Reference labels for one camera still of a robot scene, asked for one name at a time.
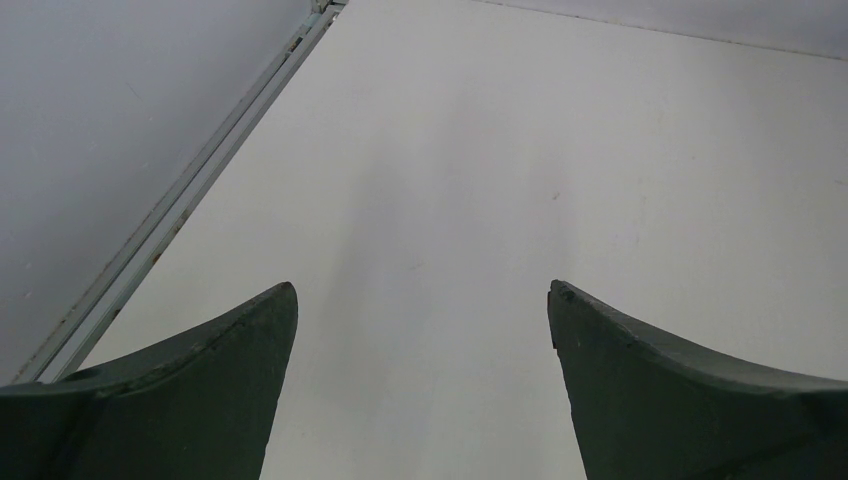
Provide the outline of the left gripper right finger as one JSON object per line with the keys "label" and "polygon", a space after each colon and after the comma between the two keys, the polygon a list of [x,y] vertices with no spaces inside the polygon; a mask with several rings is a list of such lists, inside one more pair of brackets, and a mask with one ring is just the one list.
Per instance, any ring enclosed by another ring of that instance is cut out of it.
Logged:
{"label": "left gripper right finger", "polygon": [[570,283],[547,296],[590,479],[843,479],[847,385],[751,363]]}

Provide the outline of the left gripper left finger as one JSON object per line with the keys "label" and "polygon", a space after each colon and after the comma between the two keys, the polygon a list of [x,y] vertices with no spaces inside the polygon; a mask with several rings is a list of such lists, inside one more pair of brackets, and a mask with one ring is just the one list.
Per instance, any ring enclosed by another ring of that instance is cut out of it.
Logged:
{"label": "left gripper left finger", "polygon": [[5,479],[256,479],[298,324],[283,282],[146,348],[1,391]]}

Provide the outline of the left aluminium frame rail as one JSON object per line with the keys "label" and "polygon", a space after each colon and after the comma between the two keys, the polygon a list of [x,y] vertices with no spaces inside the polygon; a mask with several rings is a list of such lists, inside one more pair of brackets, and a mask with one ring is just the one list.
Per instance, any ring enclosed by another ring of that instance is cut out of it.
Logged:
{"label": "left aluminium frame rail", "polygon": [[77,370],[343,9],[1,6],[1,381]]}

